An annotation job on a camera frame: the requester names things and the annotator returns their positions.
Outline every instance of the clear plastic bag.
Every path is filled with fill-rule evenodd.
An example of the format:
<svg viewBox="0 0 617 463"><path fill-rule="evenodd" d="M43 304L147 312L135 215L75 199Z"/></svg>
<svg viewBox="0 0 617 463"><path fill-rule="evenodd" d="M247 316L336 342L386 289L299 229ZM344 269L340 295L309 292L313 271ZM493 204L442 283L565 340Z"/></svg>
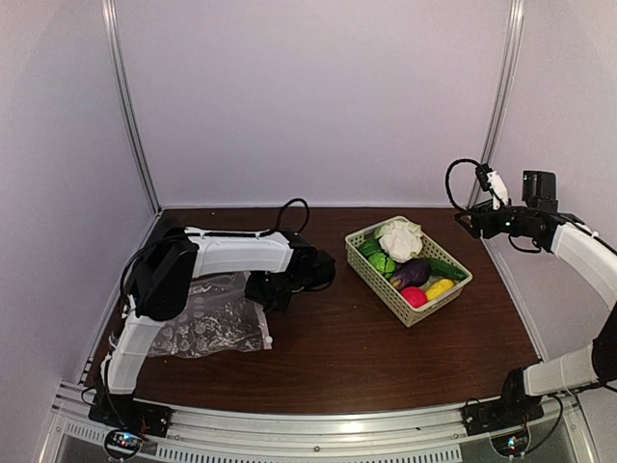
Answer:
<svg viewBox="0 0 617 463"><path fill-rule="evenodd" d="M234 273L191 283L184 311L161 329L148 356L196 359L272 348L263 308L244 296L246 282L245 274Z"/></svg>

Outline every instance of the beige plastic basket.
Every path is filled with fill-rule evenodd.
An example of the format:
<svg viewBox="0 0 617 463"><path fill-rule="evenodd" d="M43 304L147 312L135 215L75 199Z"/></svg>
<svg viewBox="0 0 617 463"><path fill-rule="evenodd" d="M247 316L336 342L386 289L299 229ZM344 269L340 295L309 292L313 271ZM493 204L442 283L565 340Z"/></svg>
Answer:
<svg viewBox="0 0 617 463"><path fill-rule="evenodd" d="M420 320L426 318L431 313L436 312L447 303L459 297L463 291L463 287L469 283L473 277L471 272L469 272L468 269L461 264L461 262L446 252L444 248L429 238L425 233L422 233L422 251L419 254L420 258L435 258L452 265L456 265L467 273L468 276L462 282L459 282L449 292L442 294L439 298L424 304L419 309L414 309L405 300L405 298L401 296L396 289L394 289L388 280L386 280L377 270L375 270L375 268L368 262L367 259L364 258L362 254L360 254L360 251L357 249L358 246L366 241L366 239L372 237L375 229L394 220L405 220L409 222L406 217L396 216L385 220L384 222L380 222L379 224L375 224L366 229L347 235L345 237L347 261L354 268L354 270L358 272L366 284L369 285L373 291L375 291L382 301L384 301L390 310L393 311L403 322L403 324L409 328L410 326L418 323ZM426 289L436 280L437 279L435 277L431 277L426 285L422 286L422 289Z"/></svg>

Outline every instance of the white robotic arm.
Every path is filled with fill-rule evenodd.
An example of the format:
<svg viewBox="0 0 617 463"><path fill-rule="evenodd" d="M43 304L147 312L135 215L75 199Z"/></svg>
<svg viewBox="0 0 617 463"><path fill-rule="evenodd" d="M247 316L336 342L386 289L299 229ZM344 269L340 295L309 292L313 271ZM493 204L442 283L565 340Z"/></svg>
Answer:
<svg viewBox="0 0 617 463"><path fill-rule="evenodd" d="M617 301L617 256L582 227L569 223L558 226L550 250L569 263L600 294L610 314ZM575 352L527 368L524 371L527 394L546 395L598 383L600 378L594 368L593 354L594 344L590 343Z"/></svg>
<svg viewBox="0 0 617 463"><path fill-rule="evenodd" d="M132 395L152 342L166 321L183 311L193 279L252 272L247 297L266 311L284 312L293 294L335 277L332 257L295 231L206 231L169 220L157 225L133 260L122 297L124 327L101 364L90 418L134 433L144 423L152 435L165 435L171 411L136 402Z"/></svg>
<svg viewBox="0 0 617 463"><path fill-rule="evenodd" d="M608 321L598 337L581 349L527 368L511 371L501 397L492 402L466 405L463 415L469 434L497 430L507 424L521 424L541 414L543 395L580 392L605 386L617 380L617 252L598 238L575 216L557 212L556 179L552 173L523 172L523 199L527 206L513 206L497 172L476 164L476 175L484 191L492 193L485 203L459 210L455 220L473 237L490 239L500 233L519 251L545 250L571 265L603 298L609 310ZM521 249L512 237L532 238L533 249Z"/></svg>
<svg viewBox="0 0 617 463"><path fill-rule="evenodd" d="M185 229L189 241L197 246L192 279L229 272L284 272L293 254L289 240L282 233L265 236L260 233L234 233ZM124 308L126 321L113 355L109 354L101 368L102 378L111 395L130 395L137 386L137 376L152 342L167 320L153 320L137 315L135 296L128 295Z"/></svg>

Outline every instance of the brown tabletop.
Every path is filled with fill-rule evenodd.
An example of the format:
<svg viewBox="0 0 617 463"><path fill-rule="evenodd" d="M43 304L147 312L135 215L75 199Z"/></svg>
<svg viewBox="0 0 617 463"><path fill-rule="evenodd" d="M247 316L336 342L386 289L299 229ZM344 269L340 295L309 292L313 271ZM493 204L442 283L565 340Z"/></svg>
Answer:
<svg viewBox="0 0 617 463"><path fill-rule="evenodd" d="M264 230L274 223L276 210L166 214L185 226ZM345 256L345 235L395 215L420 223L473 274L457 300L411 328L389 311ZM451 209L313 209L303 235L335 257L336 279L323 292L294 296L288 313L268 314L273 349L197 360L147 359L136 397L238 412L350 413L498 395L506 373L535 363L536 355L482 243L452 216ZM289 227L301 222L300 209L285 214ZM98 358L104 350L101 345Z"/></svg>

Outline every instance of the toy vegetable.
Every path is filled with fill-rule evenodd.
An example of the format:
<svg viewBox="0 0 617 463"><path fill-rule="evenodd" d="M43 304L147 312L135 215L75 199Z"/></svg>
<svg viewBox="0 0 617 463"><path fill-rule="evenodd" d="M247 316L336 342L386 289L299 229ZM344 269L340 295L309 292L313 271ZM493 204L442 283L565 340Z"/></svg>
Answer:
<svg viewBox="0 0 617 463"><path fill-rule="evenodd" d="M452 288L454 288L454 282L444 278L443 280L433 283L431 287L427 289L426 297L429 301L432 301L440 297L442 294L447 293Z"/></svg>

